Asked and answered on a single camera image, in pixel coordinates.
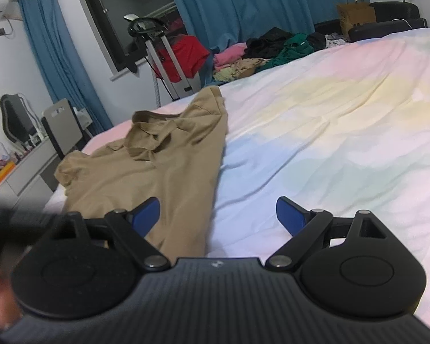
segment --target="chair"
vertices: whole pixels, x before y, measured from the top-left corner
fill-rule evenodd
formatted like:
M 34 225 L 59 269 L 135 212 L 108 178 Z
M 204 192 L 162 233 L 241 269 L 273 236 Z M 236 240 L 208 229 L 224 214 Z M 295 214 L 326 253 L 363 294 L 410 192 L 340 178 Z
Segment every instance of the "chair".
M 376 12 L 376 22 L 390 22 L 394 19 L 418 19 L 421 17 L 419 8 L 413 3 L 400 1 L 382 1 L 371 3 Z
M 83 130 L 78 118 L 70 101 L 65 98 L 43 112 L 42 123 L 61 159 L 83 140 Z
M 349 30 L 350 41 L 383 38 L 395 32 L 427 28 L 427 20 L 421 18 L 419 8 L 413 3 L 385 1 L 371 3 L 376 12 L 377 23 L 365 23 Z

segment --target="circular pad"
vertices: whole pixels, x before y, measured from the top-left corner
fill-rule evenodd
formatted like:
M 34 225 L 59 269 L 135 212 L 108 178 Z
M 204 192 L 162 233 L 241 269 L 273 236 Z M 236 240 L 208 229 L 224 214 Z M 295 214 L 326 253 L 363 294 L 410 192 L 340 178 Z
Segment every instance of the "circular pad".
M 359 286 L 381 286 L 393 277 L 392 266 L 377 257 L 352 257 L 341 264 L 341 275 Z
M 132 291 L 136 271 L 118 252 L 77 239 L 53 240 L 25 256 L 11 276 L 19 304 L 53 319 L 103 313 Z

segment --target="orange object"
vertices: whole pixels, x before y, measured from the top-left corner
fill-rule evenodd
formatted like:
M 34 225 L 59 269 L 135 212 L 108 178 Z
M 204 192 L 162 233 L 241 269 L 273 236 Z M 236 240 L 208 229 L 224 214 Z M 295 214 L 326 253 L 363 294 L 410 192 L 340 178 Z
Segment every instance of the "orange object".
M 12 161 L 8 162 L 3 169 L 0 171 L 0 182 L 2 182 L 5 177 L 16 167 Z

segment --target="red clothing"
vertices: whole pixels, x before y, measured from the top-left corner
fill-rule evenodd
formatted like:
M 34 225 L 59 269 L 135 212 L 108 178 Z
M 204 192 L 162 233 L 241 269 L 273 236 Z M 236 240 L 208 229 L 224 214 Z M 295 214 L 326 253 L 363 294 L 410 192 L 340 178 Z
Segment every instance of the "red clothing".
M 189 79 L 195 77 L 210 55 L 209 51 L 202 46 L 195 36 L 184 35 L 182 39 L 172 45 L 172 50 L 180 63 L 183 73 Z M 172 63 L 172 59 L 167 50 L 162 49 L 159 50 L 158 53 L 164 58 L 162 65 L 164 66 L 165 72 L 169 75 L 170 80 L 172 82 L 179 82 L 181 80 L 180 75 Z M 156 65 L 155 70 L 159 77 L 161 77 Z

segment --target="green clothing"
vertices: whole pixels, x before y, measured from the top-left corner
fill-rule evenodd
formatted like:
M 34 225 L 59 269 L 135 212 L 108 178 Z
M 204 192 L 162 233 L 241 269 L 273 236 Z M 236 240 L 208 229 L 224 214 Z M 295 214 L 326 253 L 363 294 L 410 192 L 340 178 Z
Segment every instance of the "green clothing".
M 279 55 L 271 59 L 264 66 L 260 67 L 258 72 L 289 63 L 298 58 L 303 58 L 313 52 L 314 48 L 311 47 L 307 41 L 307 35 L 304 33 L 297 33 L 291 39 L 285 41 L 283 49 Z

